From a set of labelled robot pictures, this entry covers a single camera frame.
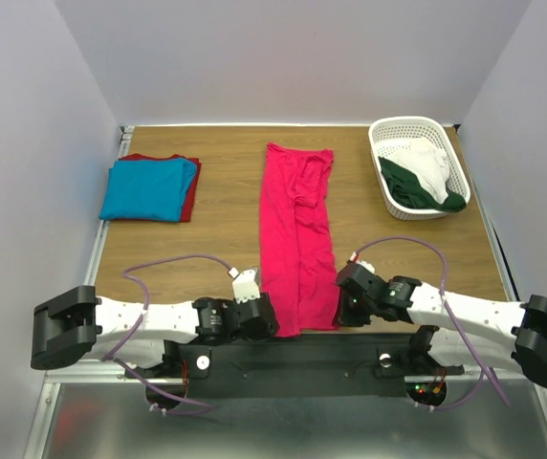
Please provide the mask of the pink t-shirt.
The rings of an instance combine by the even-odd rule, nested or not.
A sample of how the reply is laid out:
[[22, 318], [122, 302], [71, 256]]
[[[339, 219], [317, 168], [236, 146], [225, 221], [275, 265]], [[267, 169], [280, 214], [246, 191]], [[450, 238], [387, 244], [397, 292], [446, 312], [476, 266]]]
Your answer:
[[326, 206], [334, 153], [269, 143], [259, 200], [260, 268], [277, 335], [332, 331], [339, 289]]

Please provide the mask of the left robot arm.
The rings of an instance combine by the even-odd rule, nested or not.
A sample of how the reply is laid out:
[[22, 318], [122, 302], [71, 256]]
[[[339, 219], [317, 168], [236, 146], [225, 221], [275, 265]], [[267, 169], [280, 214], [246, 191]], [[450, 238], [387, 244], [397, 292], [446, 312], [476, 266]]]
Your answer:
[[34, 308], [30, 366], [51, 371], [82, 360], [120, 360], [168, 377], [181, 357], [168, 342], [216, 346], [269, 339], [278, 329], [265, 294], [244, 302], [201, 297], [143, 305], [98, 296], [93, 286], [82, 285]]

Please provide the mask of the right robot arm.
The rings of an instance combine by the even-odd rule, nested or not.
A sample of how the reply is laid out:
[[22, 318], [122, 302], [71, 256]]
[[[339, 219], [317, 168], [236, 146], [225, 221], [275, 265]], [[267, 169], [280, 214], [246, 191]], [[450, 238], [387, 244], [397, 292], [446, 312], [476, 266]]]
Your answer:
[[362, 327], [379, 317], [418, 326], [425, 339], [407, 350], [413, 370], [483, 365], [547, 389], [547, 297], [505, 302], [441, 292], [412, 277], [384, 280], [366, 262], [348, 262], [335, 283], [341, 325]]

